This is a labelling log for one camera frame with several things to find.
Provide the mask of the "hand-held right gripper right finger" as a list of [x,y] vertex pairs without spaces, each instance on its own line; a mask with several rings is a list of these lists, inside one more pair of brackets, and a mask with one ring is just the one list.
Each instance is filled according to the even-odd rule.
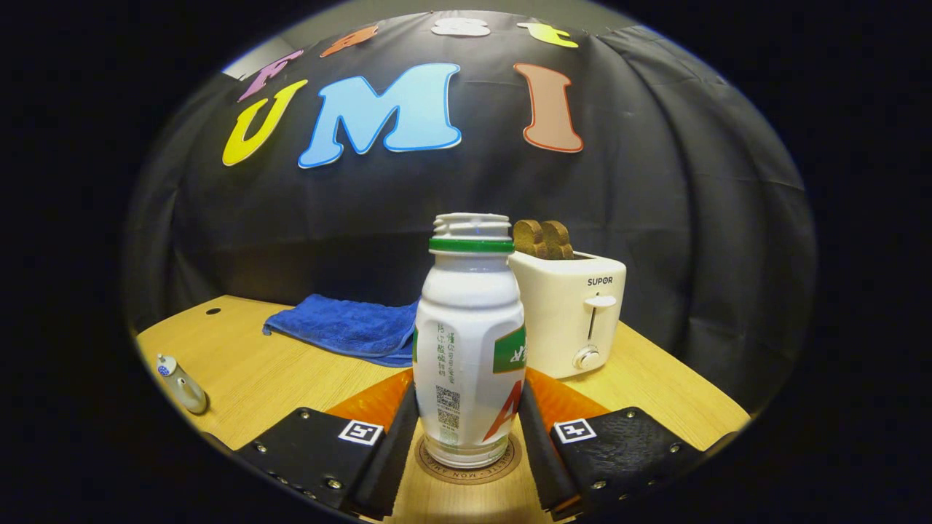
[[540,507],[556,521],[658,491],[706,457],[642,408],[605,408],[533,368],[518,414]]

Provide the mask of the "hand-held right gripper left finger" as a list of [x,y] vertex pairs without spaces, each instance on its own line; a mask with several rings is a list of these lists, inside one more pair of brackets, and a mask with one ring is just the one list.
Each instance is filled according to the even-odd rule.
[[393,512],[417,418],[406,369],[326,411],[294,409],[236,450],[209,432],[205,438],[303,499],[383,520]]

